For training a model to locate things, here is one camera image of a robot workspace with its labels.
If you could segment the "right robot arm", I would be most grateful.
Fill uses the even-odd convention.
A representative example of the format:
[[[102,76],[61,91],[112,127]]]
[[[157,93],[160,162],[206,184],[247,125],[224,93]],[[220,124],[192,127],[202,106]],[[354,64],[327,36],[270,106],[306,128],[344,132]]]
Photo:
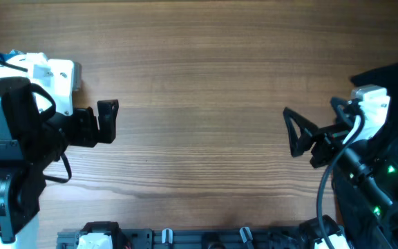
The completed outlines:
[[[318,127],[285,109],[290,151],[323,168],[316,216],[290,234],[299,248],[398,248],[398,124],[389,96],[333,98],[337,122]]]

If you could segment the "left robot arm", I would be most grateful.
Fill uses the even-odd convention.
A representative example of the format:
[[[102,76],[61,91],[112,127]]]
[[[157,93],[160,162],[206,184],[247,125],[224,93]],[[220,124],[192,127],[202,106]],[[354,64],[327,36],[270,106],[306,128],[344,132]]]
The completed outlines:
[[[48,181],[72,178],[69,146],[111,144],[117,100],[65,116],[45,89],[26,77],[0,78],[0,248],[36,248],[39,197]]]

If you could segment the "white polo shirt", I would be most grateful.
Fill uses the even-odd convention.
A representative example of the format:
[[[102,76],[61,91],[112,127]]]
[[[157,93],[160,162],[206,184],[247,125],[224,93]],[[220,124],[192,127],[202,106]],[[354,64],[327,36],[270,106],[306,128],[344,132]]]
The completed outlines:
[[[53,75],[48,65],[48,58],[44,53],[23,53],[9,59],[6,63],[27,71],[10,68],[0,64],[0,78],[3,77],[26,77],[32,83],[38,83]]]

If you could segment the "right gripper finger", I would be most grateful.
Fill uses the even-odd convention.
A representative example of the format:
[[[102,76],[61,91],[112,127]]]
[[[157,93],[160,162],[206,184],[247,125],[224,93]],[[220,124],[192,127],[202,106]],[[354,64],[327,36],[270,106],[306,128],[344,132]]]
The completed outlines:
[[[292,157],[302,156],[311,149],[319,128],[313,122],[288,107],[284,108],[283,117],[288,132],[290,153]]]
[[[336,113],[336,121],[344,123],[348,128],[353,128],[358,116],[358,107],[353,100],[345,100],[343,98],[332,97],[330,100],[331,107]]]

